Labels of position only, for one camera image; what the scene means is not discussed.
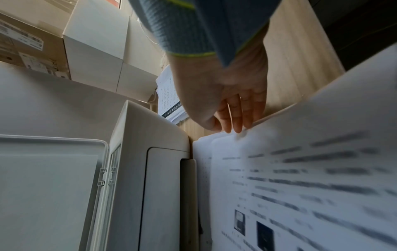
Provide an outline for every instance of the box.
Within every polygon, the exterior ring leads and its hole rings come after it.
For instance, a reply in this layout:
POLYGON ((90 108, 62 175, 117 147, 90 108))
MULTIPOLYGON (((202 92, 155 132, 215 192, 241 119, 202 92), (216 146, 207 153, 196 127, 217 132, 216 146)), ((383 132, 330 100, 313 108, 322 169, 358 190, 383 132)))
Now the box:
POLYGON ((124 62, 117 93, 147 102, 157 88, 161 73, 161 48, 152 43, 136 16, 129 18, 124 62))
POLYGON ((62 33, 76 1, 1 1, 0 60, 70 79, 62 33))
POLYGON ((116 92, 129 17, 106 0, 0 3, 0 60, 116 92))
POLYGON ((106 0, 79 0, 63 32, 72 80, 116 92, 129 17, 106 0))

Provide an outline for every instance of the wooden desk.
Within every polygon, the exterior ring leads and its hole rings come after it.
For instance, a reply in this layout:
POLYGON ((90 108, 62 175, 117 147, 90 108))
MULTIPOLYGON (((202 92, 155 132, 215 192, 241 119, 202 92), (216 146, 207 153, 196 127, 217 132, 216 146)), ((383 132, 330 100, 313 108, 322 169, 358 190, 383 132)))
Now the wooden desk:
MULTIPOLYGON (((269 58, 264 116, 310 97, 344 74, 308 0, 283 0, 270 19, 264 44, 269 58)), ((191 119, 179 127, 191 141, 213 133, 191 119)))

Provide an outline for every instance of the small picture on paper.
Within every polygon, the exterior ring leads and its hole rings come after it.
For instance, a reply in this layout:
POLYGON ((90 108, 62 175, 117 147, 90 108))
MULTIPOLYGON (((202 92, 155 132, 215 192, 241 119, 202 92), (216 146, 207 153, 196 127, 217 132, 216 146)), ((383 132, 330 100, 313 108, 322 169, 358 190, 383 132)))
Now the small picture on paper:
POLYGON ((245 214, 240 211, 234 211, 234 229, 245 236, 245 214))
POLYGON ((256 222, 256 237, 258 239, 258 247, 263 251, 274 251, 274 233, 273 230, 256 222))

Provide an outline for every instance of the human hand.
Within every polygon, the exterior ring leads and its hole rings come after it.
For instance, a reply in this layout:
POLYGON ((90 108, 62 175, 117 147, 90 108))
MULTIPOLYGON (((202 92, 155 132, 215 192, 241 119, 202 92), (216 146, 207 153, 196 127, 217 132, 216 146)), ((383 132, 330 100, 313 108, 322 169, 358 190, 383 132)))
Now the human hand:
POLYGON ((268 59, 263 38, 268 25, 224 68, 216 55, 167 55, 179 99, 191 119, 202 127, 230 133, 251 128, 266 104, 268 59), (214 116, 217 113, 220 121, 214 116))

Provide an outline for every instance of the sleeve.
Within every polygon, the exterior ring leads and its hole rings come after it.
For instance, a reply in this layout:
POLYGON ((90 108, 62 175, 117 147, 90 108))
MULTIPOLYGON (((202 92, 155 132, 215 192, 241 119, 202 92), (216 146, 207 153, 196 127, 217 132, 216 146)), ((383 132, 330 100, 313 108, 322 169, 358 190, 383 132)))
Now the sleeve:
POLYGON ((181 57, 217 55, 228 66, 281 0, 130 0, 161 47, 181 57))

